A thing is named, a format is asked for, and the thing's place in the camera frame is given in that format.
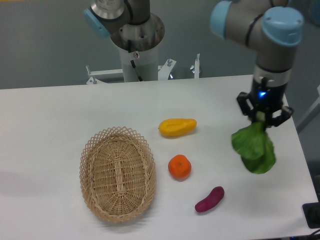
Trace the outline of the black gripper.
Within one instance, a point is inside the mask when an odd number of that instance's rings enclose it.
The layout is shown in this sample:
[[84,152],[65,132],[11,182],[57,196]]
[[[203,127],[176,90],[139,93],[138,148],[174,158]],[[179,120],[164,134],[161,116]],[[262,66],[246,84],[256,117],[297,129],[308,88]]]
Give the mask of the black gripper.
[[[244,116],[254,123],[257,121],[257,112],[266,117],[266,127],[278,127],[293,115],[293,108],[283,105],[283,96],[287,83],[279,86],[270,86],[268,79],[258,82],[254,77],[250,93],[240,92],[236,98],[238,106]],[[273,117],[273,113],[280,110],[280,114]]]

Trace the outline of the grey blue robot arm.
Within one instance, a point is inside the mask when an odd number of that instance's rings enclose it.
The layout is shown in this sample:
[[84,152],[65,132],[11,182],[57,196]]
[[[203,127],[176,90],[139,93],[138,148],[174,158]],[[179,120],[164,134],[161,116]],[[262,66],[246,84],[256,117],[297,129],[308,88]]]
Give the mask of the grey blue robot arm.
[[[83,14],[97,36],[110,38],[119,49],[126,82],[169,77],[168,65],[158,67],[165,27],[148,0],[94,0]],[[251,90],[236,99],[242,114],[267,128],[287,121],[293,109],[283,104],[283,96],[302,40],[302,14],[286,0],[223,0],[209,25],[216,36],[257,53]]]

